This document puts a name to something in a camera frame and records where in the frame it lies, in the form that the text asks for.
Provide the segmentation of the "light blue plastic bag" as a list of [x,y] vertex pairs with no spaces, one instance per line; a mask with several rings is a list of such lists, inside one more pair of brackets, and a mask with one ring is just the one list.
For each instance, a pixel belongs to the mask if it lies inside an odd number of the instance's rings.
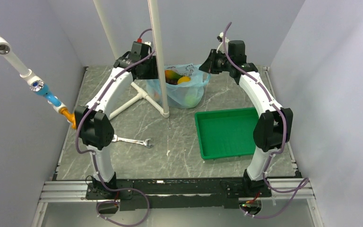
[[190,82],[177,85],[166,83],[168,105],[175,108],[187,109],[184,104],[186,95],[194,95],[200,98],[204,95],[204,87],[209,83],[211,75],[199,70],[200,65],[182,64],[165,66],[166,70],[173,70],[183,76],[191,78]]

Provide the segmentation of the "dark fake grapes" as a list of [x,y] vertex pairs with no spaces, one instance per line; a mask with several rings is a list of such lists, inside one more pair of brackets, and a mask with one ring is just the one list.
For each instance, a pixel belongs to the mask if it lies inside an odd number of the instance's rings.
[[177,85],[178,84],[178,79],[170,79],[170,78],[165,78],[166,83],[171,84],[171,85]]

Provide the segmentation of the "green fake apple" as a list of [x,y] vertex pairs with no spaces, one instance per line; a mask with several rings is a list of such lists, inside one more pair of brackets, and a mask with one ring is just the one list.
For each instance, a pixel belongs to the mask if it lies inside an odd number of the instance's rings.
[[184,104],[186,108],[194,108],[199,102],[200,98],[194,95],[186,95],[184,99]]

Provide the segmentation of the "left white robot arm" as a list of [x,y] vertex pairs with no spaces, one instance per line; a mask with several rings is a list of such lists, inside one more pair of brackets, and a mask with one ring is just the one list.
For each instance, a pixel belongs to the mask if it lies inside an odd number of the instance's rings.
[[108,146],[114,139],[110,113],[119,96],[139,79],[157,79],[156,56],[148,42],[134,41],[130,51],[119,57],[109,78],[98,93],[85,105],[75,108],[76,141],[79,154],[89,153],[93,164],[93,185],[106,199],[117,192],[116,173],[113,169]]

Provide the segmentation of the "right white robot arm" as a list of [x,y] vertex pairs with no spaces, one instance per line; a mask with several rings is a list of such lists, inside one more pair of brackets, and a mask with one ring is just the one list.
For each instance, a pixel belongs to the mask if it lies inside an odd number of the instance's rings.
[[293,112],[284,108],[264,85],[258,69],[247,62],[245,43],[242,40],[226,40],[217,49],[210,50],[208,58],[199,66],[208,74],[228,72],[252,101],[258,122],[253,131],[255,152],[243,174],[242,192],[255,195],[260,186],[266,185],[268,167],[272,158],[281,154],[289,141]]

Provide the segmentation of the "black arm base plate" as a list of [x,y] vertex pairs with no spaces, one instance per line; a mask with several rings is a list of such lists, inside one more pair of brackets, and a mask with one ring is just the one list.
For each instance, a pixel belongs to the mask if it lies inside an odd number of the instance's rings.
[[137,209],[171,209],[222,207],[237,209],[246,201],[257,202],[270,198],[266,186],[246,188],[243,177],[175,178],[175,179],[118,179],[112,192],[102,185],[87,183],[86,200],[115,201],[121,211]]

